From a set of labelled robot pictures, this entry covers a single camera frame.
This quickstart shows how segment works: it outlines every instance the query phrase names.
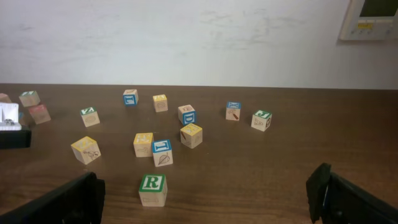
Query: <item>leaf picture on block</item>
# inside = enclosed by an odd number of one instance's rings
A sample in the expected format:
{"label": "leaf picture on block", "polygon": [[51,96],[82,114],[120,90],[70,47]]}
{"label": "leaf picture on block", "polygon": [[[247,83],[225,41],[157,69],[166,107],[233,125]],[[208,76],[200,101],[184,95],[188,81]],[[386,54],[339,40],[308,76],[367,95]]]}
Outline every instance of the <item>leaf picture on block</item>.
{"label": "leaf picture on block", "polygon": [[158,165],[165,164],[165,163],[168,162],[168,161],[170,161],[170,156],[169,156],[169,154],[166,152],[166,155],[163,155],[163,156],[160,157],[160,159],[159,159],[159,164],[158,164]]}

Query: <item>black object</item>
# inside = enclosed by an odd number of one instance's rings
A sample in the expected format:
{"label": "black object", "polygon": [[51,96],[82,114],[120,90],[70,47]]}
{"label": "black object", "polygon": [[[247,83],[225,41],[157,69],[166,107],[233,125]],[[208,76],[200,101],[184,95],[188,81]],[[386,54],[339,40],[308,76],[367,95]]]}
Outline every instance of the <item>black object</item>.
{"label": "black object", "polygon": [[22,125],[20,131],[0,131],[0,149],[16,149],[30,147],[32,131]]}
{"label": "black object", "polygon": [[312,223],[398,224],[398,210],[358,186],[330,172],[322,164],[307,180]]}
{"label": "black object", "polygon": [[88,172],[0,216],[0,223],[99,224],[104,198],[105,181]]}

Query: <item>white device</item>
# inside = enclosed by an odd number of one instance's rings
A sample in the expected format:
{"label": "white device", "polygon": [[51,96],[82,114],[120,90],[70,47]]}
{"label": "white device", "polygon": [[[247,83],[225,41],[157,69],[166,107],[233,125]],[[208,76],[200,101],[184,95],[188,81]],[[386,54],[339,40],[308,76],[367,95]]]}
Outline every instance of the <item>white device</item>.
{"label": "white device", "polygon": [[0,131],[19,131],[22,126],[18,123],[17,103],[0,103]]}
{"label": "white device", "polygon": [[351,0],[340,40],[398,39],[398,0]]}

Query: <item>black base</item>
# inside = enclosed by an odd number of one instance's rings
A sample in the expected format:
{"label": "black base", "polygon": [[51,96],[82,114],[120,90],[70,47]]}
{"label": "black base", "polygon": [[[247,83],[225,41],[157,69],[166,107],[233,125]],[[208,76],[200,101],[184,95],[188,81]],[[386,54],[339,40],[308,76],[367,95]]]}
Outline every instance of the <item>black base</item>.
{"label": "black base", "polygon": [[0,149],[16,149],[30,147],[32,131],[22,125],[20,131],[0,131]]}

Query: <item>toy block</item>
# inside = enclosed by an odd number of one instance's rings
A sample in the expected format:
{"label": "toy block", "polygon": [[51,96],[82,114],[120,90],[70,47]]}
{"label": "toy block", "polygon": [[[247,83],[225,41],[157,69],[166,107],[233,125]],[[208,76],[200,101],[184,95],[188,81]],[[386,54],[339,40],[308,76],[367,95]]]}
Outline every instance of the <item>toy block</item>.
{"label": "toy block", "polygon": [[167,107],[166,95],[154,96],[154,107],[156,112],[167,111],[169,108]]}
{"label": "toy block", "polygon": [[39,95],[36,91],[26,91],[19,96],[24,107],[36,106],[40,103]]}
{"label": "toy block", "polygon": [[33,120],[35,120],[36,124],[41,124],[51,120],[49,111],[47,111],[47,107],[45,105],[32,106],[29,108],[29,113]]}
{"label": "toy block", "polygon": [[86,127],[90,127],[100,123],[97,110],[94,107],[89,107],[80,111],[81,118]]}
{"label": "toy block", "polygon": [[71,147],[76,159],[85,165],[91,163],[93,160],[101,156],[97,142],[88,136],[73,143]]}
{"label": "toy block", "polygon": [[167,183],[164,174],[146,174],[138,190],[142,206],[163,207],[166,203]]}
{"label": "toy block", "polygon": [[197,112],[191,105],[180,106],[178,107],[178,118],[183,125],[196,123]]}
{"label": "toy block", "polygon": [[19,112],[19,115],[18,115],[18,123],[20,124],[20,125],[25,125],[26,126],[26,121],[25,121],[25,115],[22,113],[22,112]]}
{"label": "toy block", "polygon": [[239,121],[241,115],[241,103],[227,102],[225,119]]}
{"label": "toy block", "polygon": [[0,103],[12,103],[7,94],[0,93]]}
{"label": "toy block", "polygon": [[188,124],[180,130],[181,143],[193,149],[203,141],[203,130],[195,124]]}
{"label": "toy block", "polygon": [[137,157],[152,156],[152,143],[154,142],[154,133],[137,133],[134,139],[134,150]]}
{"label": "toy block", "polygon": [[156,167],[173,164],[172,145],[170,140],[154,141],[152,153]]}
{"label": "toy block", "polygon": [[253,114],[251,126],[260,131],[265,131],[271,125],[271,118],[272,113],[259,110]]}
{"label": "toy block", "polygon": [[137,90],[124,91],[123,102],[126,106],[136,106],[138,103],[138,91]]}

